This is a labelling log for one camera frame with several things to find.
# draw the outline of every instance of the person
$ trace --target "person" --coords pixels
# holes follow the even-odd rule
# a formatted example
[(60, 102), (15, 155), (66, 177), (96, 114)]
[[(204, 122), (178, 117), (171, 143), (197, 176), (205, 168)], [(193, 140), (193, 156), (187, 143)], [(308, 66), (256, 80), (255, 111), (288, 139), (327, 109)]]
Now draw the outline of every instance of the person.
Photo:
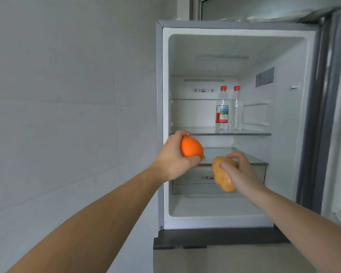
[[(106, 272), (160, 186), (200, 163), (198, 156), (182, 156), (183, 136), (191, 134), (171, 135), (148, 169), (69, 218), (8, 272)], [(244, 154), (228, 157), (238, 158), (239, 168), (227, 162), (220, 167), (238, 191), (263, 209), (319, 272), (341, 273), (341, 226), (258, 182)]]

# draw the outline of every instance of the hand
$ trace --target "hand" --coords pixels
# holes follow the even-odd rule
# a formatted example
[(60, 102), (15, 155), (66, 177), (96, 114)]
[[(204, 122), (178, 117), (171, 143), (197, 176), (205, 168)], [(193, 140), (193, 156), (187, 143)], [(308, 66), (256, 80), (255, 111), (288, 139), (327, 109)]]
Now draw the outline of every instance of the hand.
[(221, 162), (220, 168), (226, 171), (237, 190), (258, 206), (259, 198), (271, 191), (258, 179), (245, 154), (235, 152), (227, 157), (237, 158), (239, 168), (237, 169), (225, 161)]
[(181, 141), (183, 136), (189, 137), (191, 133), (177, 131), (171, 135), (165, 142), (155, 162), (149, 167), (160, 172), (163, 183), (182, 176), (188, 170), (196, 167), (201, 161), (199, 156), (186, 158), (182, 155)]

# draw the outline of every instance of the water bottle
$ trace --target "water bottle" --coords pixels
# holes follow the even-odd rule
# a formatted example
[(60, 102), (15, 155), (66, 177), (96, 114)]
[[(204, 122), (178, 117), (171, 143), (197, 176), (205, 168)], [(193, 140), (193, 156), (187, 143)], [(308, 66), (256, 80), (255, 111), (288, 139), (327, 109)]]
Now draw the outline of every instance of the water bottle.
[(242, 129), (242, 101), (240, 100), (240, 86), (234, 87), (234, 94), (233, 98), (235, 98), (232, 101), (232, 114), (233, 114), (233, 128), (237, 130)]
[(227, 94), (227, 86), (221, 86), (221, 91), (216, 103), (216, 132), (224, 133), (229, 128), (230, 97)]

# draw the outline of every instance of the orange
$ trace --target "orange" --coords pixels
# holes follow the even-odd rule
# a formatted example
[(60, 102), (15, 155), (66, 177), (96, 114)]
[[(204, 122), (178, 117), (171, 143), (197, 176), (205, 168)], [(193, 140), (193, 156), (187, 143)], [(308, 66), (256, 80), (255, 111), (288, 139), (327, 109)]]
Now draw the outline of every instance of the orange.
[(234, 193), (236, 192), (236, 187), (231, 182), (226, 171), (220, 168), (220, 164), (223, 161), (227, 161), (232, 166), (238, 168), (239, 165), (233, 159), (228, 157), (217, 157), (212, 163), (212, 170), (214, 172), (214, 179), (217, 185), (219, 185), (225, 192)]
[(181, 151), (184, 157), (200, 156), (203, 159), (203, 147), (200, 142), (191, 137), (183, 137), (181, 141)]

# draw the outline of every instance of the person's left hand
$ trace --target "person's left hand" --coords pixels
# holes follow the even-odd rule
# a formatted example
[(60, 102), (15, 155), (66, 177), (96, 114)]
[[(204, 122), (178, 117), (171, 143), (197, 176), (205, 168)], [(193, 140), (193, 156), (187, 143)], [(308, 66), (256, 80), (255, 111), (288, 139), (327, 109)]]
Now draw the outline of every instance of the person's left hand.
[(187, 131), (177, 131), (165, 142), (157, 159), (149, 167), (160, 172), (162, 182), (176, 179), (188, 170), (197, 166), (201, 158), (199, 156), (184, 157), (181, 152), (181, 141), (183, 136), (189, 137), (191, 133)]

